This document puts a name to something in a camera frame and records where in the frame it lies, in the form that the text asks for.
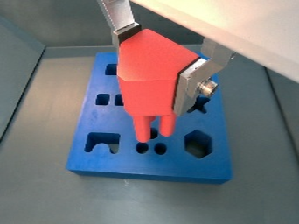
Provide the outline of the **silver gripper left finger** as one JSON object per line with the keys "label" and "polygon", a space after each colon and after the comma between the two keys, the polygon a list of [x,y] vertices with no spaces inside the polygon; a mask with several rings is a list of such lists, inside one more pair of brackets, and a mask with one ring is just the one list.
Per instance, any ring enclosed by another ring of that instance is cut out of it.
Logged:
{"label": "silver gripper left finger", "polygon": [[110,28],[111,44],[120,44],[141,31],[141,25],[134,21],[128,0],[97,0],[107,26]]}

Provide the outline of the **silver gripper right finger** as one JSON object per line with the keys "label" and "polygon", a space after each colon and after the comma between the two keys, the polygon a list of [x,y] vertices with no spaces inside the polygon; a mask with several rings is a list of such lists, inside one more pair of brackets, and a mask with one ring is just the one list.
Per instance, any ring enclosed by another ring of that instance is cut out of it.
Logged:
{"label": "silver gripper right finger", "polygon": [[205,38],[202,40],[200,53],[206,59],[196,59],[186,68],[178,72],[172,105],[172,110],[177,116],[188,111],[198,95],[205,97],[213,95],[217,84],[210,80],[210,76],[226,66],[233,51]]}

